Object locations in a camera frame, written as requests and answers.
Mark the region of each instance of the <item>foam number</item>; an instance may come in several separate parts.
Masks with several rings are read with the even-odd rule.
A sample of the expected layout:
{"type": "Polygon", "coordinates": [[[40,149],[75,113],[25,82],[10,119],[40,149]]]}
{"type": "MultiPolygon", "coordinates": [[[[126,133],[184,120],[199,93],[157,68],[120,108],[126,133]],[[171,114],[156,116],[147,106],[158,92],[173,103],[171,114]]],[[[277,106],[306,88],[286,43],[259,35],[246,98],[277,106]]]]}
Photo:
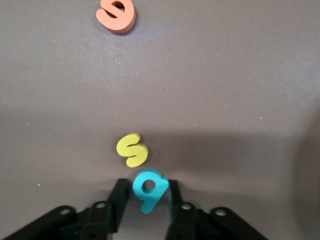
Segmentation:
{"type": "Polygon", "coordinates": [[[96,18],[111,32],[125,34],[135,24],[136,11],[131,0],[101,0],[100,5],[96,18]]]}
{"type": "Polygon", "coordinates": [[[116,145],[116,151],[122,157],[128,157],[126,165],[135,168],[143,164],[148,157],[148,148],[146,145],[138,143],[139,133],[131,133],[120,139],[116,145]]]}
{"type": "Polygon", "coordinates": [[[141,200],[143,204],[141,211],[144,214],[149,214],[157,205],[161,197],[169,188],[169,180],[162,176],[160,172],[154,169],[145,169],[141,171],[135,178],[132,189],[134,194],[141,200]],[[148,180],[154,182],[154,188],[146,189],[144,183],[148,180]]]}

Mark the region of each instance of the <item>screw hole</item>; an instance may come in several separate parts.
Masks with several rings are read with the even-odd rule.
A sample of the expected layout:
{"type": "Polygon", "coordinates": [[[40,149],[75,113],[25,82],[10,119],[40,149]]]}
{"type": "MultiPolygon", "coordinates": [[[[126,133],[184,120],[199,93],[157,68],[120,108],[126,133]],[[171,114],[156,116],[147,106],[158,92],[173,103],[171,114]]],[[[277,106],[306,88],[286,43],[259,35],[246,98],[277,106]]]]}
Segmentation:
{"type": "Polygon", "coordinates": [[[222,210],[222,209],[217,209],[217,210],[215,210],[214,213],[215,213],[216,215],[218,215],[218,216],[225,216],[225,215],[227,215],[226,211],[225,211],[225,210],[222,210]]]}
{"type": "Polygon", "coordinates": [[[192,209],[192,206],[189,203],[184,203],[181,205],[181,208],[184,210],[190,210],[192,209]]]}
{"type": "Polygon", "coordinates": [[[63,209],[63,210],[61,210],[60,211],[60,215],[66,215],[66,214],[68,214],[68,213],[70,213],[71,211],[70,211],[70,209],[63,209]]]}
{"type": "Polygon", "coordinates": [[[105,204],[104,202],[100,202],[100,203],[98,203],[95,207],[96,207],[97,209],[103,209],[105,206],[106,206],[106,204],[105,204]]]}

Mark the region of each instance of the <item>blue foam piece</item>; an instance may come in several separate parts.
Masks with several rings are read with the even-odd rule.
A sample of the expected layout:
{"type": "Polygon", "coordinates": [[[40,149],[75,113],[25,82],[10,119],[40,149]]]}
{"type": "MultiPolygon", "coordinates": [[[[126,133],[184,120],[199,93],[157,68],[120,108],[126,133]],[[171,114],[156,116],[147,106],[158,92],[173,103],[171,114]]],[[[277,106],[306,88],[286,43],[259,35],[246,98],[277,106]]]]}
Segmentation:
{"type": "Polygon", "coordinates": [[[169,179],[152,168],[139,172],[132,184],[134,194],[143,200],[141,211],[144,214],[151,213],[168,188],[169,179]],[[144,183],[148,180],[154,182],[154,188],[146,189],[144,187],[144,183]]]}

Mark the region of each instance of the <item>gray surface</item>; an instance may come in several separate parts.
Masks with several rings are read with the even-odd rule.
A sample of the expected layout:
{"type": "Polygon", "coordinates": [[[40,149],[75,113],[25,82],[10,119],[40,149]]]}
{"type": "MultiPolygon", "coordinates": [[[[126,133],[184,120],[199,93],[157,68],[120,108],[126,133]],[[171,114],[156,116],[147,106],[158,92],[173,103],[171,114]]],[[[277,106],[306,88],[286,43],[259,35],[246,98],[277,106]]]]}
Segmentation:
{"type": "MultiPolygon", "coordinates": [[[[320,1],[134,5],[117,36],[98,0],[0,1],[0,238],[155,168],[270,240],[318,239],[320,1]],[[131,132],[151,150],[134,169],[115,150],[131,132]]],[[[164,239],[166,199],[140,206],[114,239],[164,239]]]]}

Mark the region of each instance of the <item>hole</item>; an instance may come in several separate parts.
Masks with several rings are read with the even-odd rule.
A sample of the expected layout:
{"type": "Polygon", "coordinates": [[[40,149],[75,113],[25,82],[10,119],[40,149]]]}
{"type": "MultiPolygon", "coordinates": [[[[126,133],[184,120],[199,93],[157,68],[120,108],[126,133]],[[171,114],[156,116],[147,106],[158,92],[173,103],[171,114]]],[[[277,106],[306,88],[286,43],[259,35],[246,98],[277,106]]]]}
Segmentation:
{"type": "Polygon", "coordinates": [[[152,190],[152,189],[155,188],[155,186],[156,186],[156,184],[155,184],[155,182],[152,181],[152,180],[147,180],[147,181],[145,181],[145,182],[143,183],[143,188],[144,188],[145,190],[152,190]]]}
{"type": "Polygon", "coordinates": [[[218,215],[218,216],[225,216],[225,215],[227,215],[226,211],[225,211],[225,210],[222,210],[222,209],[217,209],[217,210],[215,210],[214,213],[215,213],[216,215],[218,215]]]}
{"type": "Polygon", "coordinates": [[[61,210],[60,211],[60,215],[65,215],[65,214],[68,214],[68,213],[70,213],[70,209],[63,209],[63,210],[61,210]]]}
{"type": "Polygon", "coordinates": [[[181,205],[181,208],[184,210],[190,210],[190,209],[192,209],[192,206],[189,203],[184,203],[181,205]]]}
{"type": "Polygon", "coordinates": [[[98,203],[97,205],[95,205],[95,207],[96,207],[97,209],[103,209],[105,206],[106,206],[106,204],[105,204],[104,202],[100,202],[100,203],[98,203]]]}
{"type": "MultiPolygon", "coordinates": [[[[122,12],[125,12],[125,6],[122,4],[122,2],[119,1],[115,1],[112,3],[113,6],[115,6],[116,8],[120,9],[122,12]]],[[[106,11],[106,14],[108,14],[109,17],[116,19],[117,17],[115,15],[113,15],[112,13],[106,11]]]]}
{"type": "Polygon", "coordinates": [[[96,231],[90,233],[90,238],[95,238],[96,236],[98,236],[98,233],[96,231]]]}
{"type": "Polygon", "coordinates": [[[122,2],[115,1],[114,3],[112,3],[112,5],[120,9],[122,12],[125,11],[125,6],[122,4],[122,2]]]}
{"type": "Polygon", "coordinates": [[[184,235],[179,232],[179,233],[177,233],[177,234],[175,235],[175,238],[176,238],[176,239],[182,239],[183,236],[184,236],[184,235]]]}

